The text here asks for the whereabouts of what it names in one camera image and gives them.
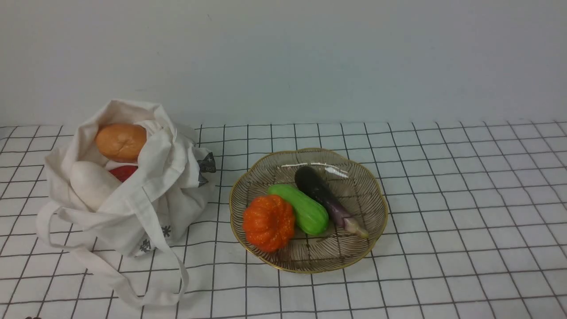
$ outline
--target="green cucumber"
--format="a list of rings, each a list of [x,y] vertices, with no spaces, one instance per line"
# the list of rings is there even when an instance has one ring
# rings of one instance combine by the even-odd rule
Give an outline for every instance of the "green cucumber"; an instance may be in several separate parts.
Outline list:
[[[295,223],[309,235],[319,235],[327,230],[329,214],[325,208],[297,188],[286,184],[275,184],[268,188],[268,194],[278,195],[293,206]]]

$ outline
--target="black label tag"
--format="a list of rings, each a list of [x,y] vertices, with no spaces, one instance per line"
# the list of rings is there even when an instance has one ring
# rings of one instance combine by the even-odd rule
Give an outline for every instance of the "black label tag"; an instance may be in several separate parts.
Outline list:
[[[217,171],[217,164],[214,161],[213,153],[207,154],[202,160],[197,160],[201,173],[214,173]]]
[[[208,182],[209,180],[206,179],[201,172],[199,172],[199,187],[207,184]]]

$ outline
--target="white grid tablecloth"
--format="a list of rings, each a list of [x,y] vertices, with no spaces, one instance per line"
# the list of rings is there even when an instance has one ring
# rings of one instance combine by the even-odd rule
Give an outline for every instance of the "white grid tablecloth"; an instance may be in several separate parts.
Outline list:
[[[202,125],[217,158],[214,200],[174,247],[190,276],[177,306],[132,309],[68,253],[37,240],[43,158],[70,127],[0,128],[3,318],[565,318],[567,122]],[[391,209],[372,252],[344,269],[278,271],[229,223],[230,187],[259,158],[322,147],[362,163]],[[160,252],[124,258],[61,220],[55,240],[86,243],[138,294],[179,287]]]

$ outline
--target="red tomato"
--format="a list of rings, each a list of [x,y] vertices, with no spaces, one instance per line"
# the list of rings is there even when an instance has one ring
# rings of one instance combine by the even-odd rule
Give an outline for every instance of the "red tomato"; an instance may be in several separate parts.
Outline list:
[[[120,166],[117,167],[113,170],[110,170],[109,172],[114,175],[114,177],[116,177],[120,182],[124,182],[125,180],[127,180],[130,176],[132,176],[132,174],[134,174],[134,172],[138,169],[138,166],[134,166],[134,165],[126,165],[126,166]]]

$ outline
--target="woven bowl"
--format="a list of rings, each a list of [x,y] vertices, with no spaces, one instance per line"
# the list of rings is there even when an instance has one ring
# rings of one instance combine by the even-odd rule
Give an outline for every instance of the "woven bowl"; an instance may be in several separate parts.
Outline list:
[[[273,184],[295,186],[295,171],[310,165],[344,207],[368,230],[368,238],[347,233],[330,222],[319,236],[303,233],[297,226],[289,244],[265,253],[248,243],[242,229],[243,212],[250,202],[267,194]],[[314,274],[350,266],[370,252],[386,227],[388,207],[375,177],[364,166],[335,152],[319,148],[277,152],[257,161],[230,193],[230,225],[234,236],[250,253],[275,268]]]

